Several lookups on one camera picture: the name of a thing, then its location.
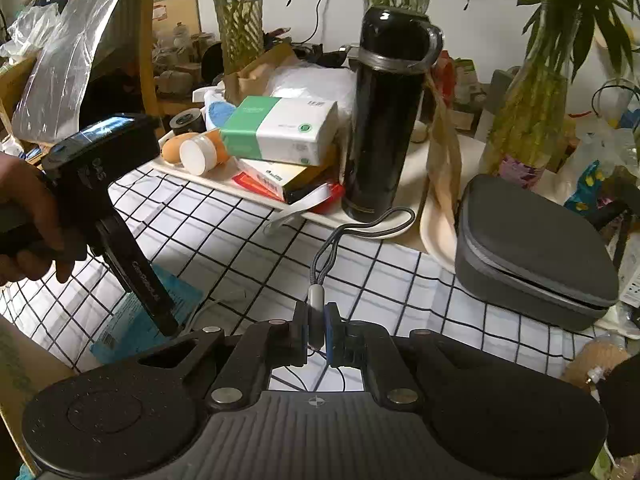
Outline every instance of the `table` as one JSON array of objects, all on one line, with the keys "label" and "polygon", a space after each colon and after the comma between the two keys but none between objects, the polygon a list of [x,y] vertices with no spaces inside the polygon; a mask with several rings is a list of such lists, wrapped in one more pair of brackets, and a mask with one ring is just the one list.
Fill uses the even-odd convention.
[{"label": "table", "polygon": [[[255,321],[291,319],[295,301],[306,296],[308,264],[330,232],[299,219],[267,237],[261,227],[273,213],[269,207],[150,165],[114,183],[110,196],[149,260],[204,291],[203,304],[220,300],[198,327],[220,326],[227,335]],[[344,237],[324,287],[345,319],[376,322],[400,336],[429,328],[553,376],[604,332],[571,333],[485,304],[428,254],[389,240]],[[123,294],[102,259],[90,256],[76,263],[66,284],[50,270],[37,282],[6,286],[0,314],[82,372],[98,365],[90,346]],[[286,368],[274,370],[270,388],[342,389],[340,372],[328,367],[324,352],[294,370],[300,380]],[[342,373],[347,390],[362,389],[358,370]]]}]

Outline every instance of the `gray carrying case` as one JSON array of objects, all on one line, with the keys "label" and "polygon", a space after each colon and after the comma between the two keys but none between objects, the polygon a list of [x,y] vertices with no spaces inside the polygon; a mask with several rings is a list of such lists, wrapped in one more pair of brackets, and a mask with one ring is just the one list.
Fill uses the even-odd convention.
[{"label": "gray carrying case", "polygon": [[618,299],[618,274],[591,224],[484,174],[463,195],[456,275],[482,301],[576,332]]}]

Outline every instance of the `hand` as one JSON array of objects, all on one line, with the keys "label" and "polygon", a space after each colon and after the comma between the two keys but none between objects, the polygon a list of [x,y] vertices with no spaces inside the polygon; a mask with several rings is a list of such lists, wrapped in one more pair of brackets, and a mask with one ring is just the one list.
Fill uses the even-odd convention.
[{"label": "hand", "polygon": [[[58,223],[56,199],[39,179],[40,171],[16,156],[0,152],[0,202],[13,200],[33,218],[36,229],[49,247],[63,249],[63,237]],[[0,285],[19,282],[24,278],[39,280],[51,267],[31,251],[20,251],[11,258],[0,254]],[[74,262],[56,261],[56,277],[60,283],[71,276]]]}]

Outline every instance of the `egg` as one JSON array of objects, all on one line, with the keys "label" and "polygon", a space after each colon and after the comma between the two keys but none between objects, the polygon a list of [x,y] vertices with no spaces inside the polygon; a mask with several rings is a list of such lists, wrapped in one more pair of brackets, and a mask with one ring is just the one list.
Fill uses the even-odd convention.
[{"label": "egg", "polygon": [[162,158],[170,164],[178,164],[180,162],[180,146],[185,140],[191,139],[199,135],[194,132],[187,132],[169,139],[162,147]]}]

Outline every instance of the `green and white tissue box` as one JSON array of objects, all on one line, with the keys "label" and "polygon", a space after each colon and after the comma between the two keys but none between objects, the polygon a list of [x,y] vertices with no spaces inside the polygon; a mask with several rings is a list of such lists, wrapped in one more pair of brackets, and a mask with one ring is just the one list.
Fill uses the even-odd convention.
[{"label": "green and white tissue box", "polygon": [[320,166],[337,129],[335,101],[248,96],[220,136],[229,155]]}]

